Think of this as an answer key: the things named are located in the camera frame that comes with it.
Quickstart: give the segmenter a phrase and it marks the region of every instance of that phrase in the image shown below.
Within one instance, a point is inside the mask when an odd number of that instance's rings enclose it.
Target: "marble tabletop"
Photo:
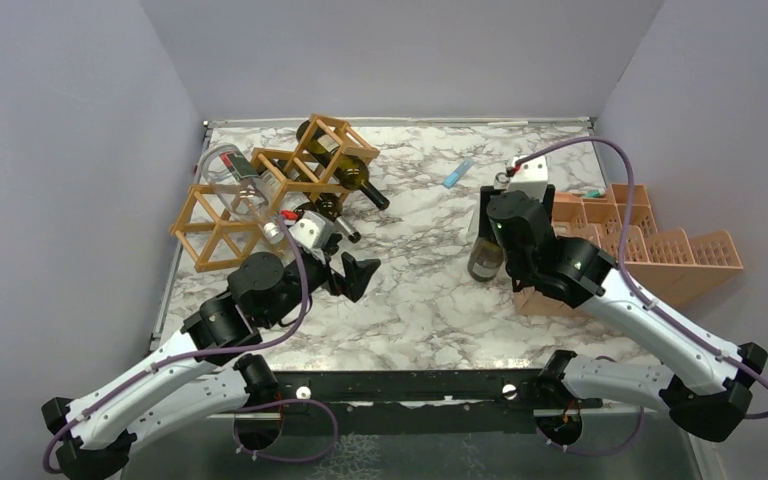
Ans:
[[[556,349],[632,363],[655,360],[604,324],[581,318],[521,316],[513,309],[510,279],[488,283],[466,271],[472,246],[467,229],[478,188],[515,156],[587,135],[584,124],[559,126],[358,127],[381,155],[370,166],[373,183],[390,199],[381,212],[361,194],[344,215],[363,239],[341,249],[382,266],[357,303],[317,291],[296,335],[268,352],[274,370],[407,370],[541,367]],[[246,154],[264,146],[291,150],[294,128],[221,128],[211,145],[233,143]],[[465,157],[472,169],[452,189],[443,179]],[[559,191],[604,191],[590,144],[549,155],[549,179]],[[196,273],[184,254],[172,284],[161,340],[210,297],[226,288],[233,270]],[[274,338],[283,330],[262,332]]]

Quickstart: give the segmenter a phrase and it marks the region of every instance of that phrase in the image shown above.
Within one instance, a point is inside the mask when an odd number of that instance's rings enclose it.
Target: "gray wall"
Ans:
[[[689,313],[768,349],[768,1],[667,0],[597,127],[628,149],[663,226],[731,231],[746,273]],[[722,452],[730,478],[768,478],[768,420]]]
[[[142,0],[202,116],[597,115],[663,0]]]
[[[0,1],[0,479],[146,351],[200,135],[136,0]]]

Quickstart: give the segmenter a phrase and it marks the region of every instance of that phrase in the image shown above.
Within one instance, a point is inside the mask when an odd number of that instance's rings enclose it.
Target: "blue marker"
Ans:
[[[467,158],[461,162],[461,164],[458,165],[458,168],[456,168],[454,172],[450,173],[449,176],[443,180],[443,186],[446,188],[452,188],[456,183],[458,183],[458,180],[464,176],[467,170],[469,170],[469,167],[471,167],[474,163],[475,160],[471,158]]]

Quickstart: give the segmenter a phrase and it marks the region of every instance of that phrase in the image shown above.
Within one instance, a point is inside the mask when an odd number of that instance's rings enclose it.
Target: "black metal frame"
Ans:
[[[535,433],[534,410],[563,408],[538,388],[541,369],[274,372],[281,398],[307,387],[337,417],[340,432],[361,435],[470,432]],[[506,398],[505,385],[516,387]],[[422,405],[445,399],[454,405]],[[582,402],[598,408],[602,401]],[[282,409],[282,435],[327,436],[331,423],[305,404]],[[251,420],[267,427],[263,420]]]

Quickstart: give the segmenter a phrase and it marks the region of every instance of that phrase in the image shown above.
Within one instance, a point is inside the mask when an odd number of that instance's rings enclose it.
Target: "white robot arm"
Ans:
[[[228,289],[204,302],[156,351],[88,395],[46,402],[43,418],[54,439],[45,469],[73,480],[107,478],[129,454],[187,423],[275,400],[277,380],[259,355],[214,372],[248,350],[280,342],[262,343],[258,328],[286,326],[286,315],[299,304],[304,310],[306,297],[320,286],[357,301],[381,265],[343,253],[344,275],[334,271],[330,255],[340,235],[315,212],[306,212],[289,232],[301,247],[296,261],[285,267],[273,254],[250,255],[228,276]],[[299,325],[296,320],[283,338]],[[60,471],[48,465],[58,441]]]
[[[604,398],[669,411],[688,432],[725,440],[746,418],[752,399],[749,387],[757,375],[745,370],[760,374],[767,353],[752,343],[737,346],[691,322],[630,275],[624,278],[617,261],[589,241],[555,236],[554,187],[548,185],[547,170],[542,156],[527,164],[515,161],[507,190],[487,206],[485,221],[504,252],[514,291],[534,287],[587,312],[622,331],[663,365],[621,365],[560,350],[541,374],[545,388],[560,402]]]

